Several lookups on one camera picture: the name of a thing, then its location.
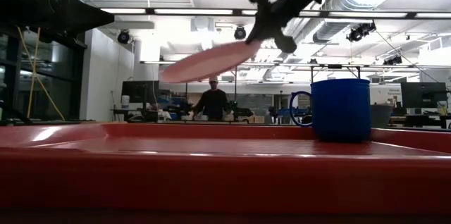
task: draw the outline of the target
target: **red tray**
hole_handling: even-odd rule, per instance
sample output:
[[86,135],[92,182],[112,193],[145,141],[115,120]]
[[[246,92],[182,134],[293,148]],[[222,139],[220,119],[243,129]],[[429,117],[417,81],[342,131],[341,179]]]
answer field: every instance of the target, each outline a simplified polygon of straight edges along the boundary
[[451,134],[84,124],[0,128],[1,207],[221,214],[449,214]]

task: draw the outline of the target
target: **black shirt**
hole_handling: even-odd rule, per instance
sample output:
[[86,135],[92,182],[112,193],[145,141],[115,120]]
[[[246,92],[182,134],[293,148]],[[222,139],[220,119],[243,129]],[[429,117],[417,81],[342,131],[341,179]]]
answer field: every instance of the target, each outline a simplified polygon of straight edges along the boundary
[[199,103],[196,105],[196,111],[204,111],[203,114],[209,119],[222,119],[223,109],[227,104],[226,93],[220,89],[208,90],[202,94]]

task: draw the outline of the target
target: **pink frisbee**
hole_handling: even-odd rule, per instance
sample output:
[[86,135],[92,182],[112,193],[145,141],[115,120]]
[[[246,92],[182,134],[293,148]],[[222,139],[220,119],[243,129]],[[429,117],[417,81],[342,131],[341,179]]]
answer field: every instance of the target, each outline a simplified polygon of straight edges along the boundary
[[199,52],[169,66],[162,73],[168,83],[186,83],[217,76],[251,58],[260,49],[261,41],[250,44],[233,42]]

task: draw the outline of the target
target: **computer monitor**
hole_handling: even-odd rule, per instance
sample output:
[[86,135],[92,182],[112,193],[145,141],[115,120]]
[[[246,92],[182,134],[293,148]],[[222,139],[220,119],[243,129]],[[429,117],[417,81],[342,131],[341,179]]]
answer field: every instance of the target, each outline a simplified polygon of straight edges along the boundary
[[447,101],[442,82],[401,82],[403,108],[437,108],[439,101]]
[[159,82],[125,81],[122,83],[122,95],[128,95],[130,103],[155,104],[159,96]]

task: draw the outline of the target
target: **yellow cable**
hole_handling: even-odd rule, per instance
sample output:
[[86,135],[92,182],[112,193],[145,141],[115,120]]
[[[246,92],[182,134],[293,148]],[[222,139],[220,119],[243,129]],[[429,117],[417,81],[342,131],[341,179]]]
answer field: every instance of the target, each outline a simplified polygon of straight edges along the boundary
[[37,42],[35,46],[35,60],[33,61],[32,66],[32,77],[31,77],[31,89],[30,89],[30,98],[28,99],[28,112],[27,112],[27,118],[30,118],[31,113],[31,103],[33,99],[33,89],[35,88],[35,73],[36,73],[36,58],[37,58],[37,48],[39,47],[39,36],[41,35],[41,28],[39,27],[37,29]]
[[[23,48],[24,48],[25,52],[27,53],[28,60],[30,61],[30,65],[32,65],[32,70],[33,70],[33,75],[34,75],[35,72],[36,72],[36,67],[35,67],[35,65],[33,65],[33,63],[32,63],[31,56],[30,56],[30,52],[28,52],[27,45],[25,44],[25,40],[23,39],[22,31],[20,30],[19,27],[17,27],[17,29],[18,29],[18,31],[19,31],[20,40],[22,41]],[[45,93],[45,94],[47,95],[47,97],[49,98],[49,100],[50,100],[51,104],[53,105],[53,107],[55,108],[56,112],[58,112],[58,114],[60,115],[61,119],[62,119],[63,121],[65,121],[66,119],[64,119],[63,114],[61,114],[61,112],[58,110],[58,107],[56,107],[56,104],[54,103],[54,100],[50,97],[50,94],[48,93],[48,91],[47,91],[47,89],[45,88],[44,84],[42,84],[41,79],[39,79],[39,77],[37,77],[37,75],[36,75],[36,79],[37,79],[38,83],[41,85],[42,89],[44,90],[44,93]]]

